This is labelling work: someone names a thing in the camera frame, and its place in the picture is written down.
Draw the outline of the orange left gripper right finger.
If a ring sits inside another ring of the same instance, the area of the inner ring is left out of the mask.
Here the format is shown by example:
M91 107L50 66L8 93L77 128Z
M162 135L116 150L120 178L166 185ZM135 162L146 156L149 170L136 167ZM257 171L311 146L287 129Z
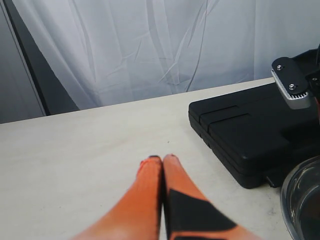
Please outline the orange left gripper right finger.
M198 189L179 158L163 159L164 215L168 240L254 240L255 235L221 213Z

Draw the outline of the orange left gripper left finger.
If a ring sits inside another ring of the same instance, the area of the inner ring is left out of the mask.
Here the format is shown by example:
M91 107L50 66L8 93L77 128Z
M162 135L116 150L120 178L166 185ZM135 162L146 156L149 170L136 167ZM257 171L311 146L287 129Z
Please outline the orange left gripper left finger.
M74 240L158 240L162 209L162 160L141 161L136 178L123 197Z

